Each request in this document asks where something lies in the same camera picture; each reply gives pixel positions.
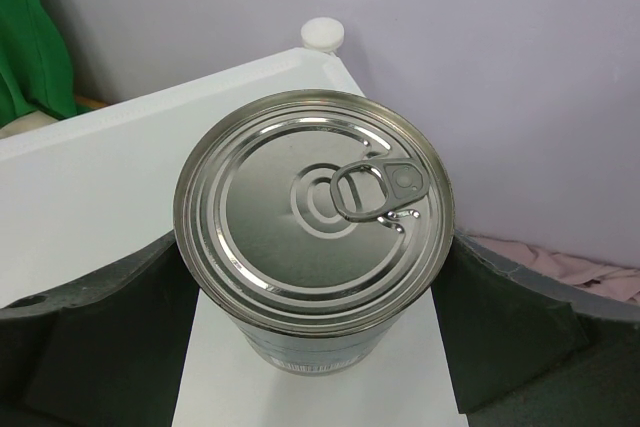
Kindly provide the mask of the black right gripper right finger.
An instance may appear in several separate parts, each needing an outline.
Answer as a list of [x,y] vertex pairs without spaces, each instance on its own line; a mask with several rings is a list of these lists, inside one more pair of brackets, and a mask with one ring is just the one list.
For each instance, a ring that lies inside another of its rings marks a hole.
[[470,425],[638,425],[638,307],[539,274],[462,233],[431,292]]

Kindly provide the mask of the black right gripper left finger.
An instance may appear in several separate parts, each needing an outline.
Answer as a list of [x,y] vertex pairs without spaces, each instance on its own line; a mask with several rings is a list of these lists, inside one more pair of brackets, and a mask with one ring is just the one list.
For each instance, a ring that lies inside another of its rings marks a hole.
[[171,425],[198,291],[168,233],[3,307],[2,425]]

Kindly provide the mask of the tall blue label can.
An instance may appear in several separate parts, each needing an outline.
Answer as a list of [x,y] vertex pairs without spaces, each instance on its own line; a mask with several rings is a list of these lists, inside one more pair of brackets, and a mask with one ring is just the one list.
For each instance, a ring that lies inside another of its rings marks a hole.
[[431,286],[454,196],[431,143],[367,98],[296,90],[253,101],[196,144],[173,200],[191,275],[265,361],[347,369]]

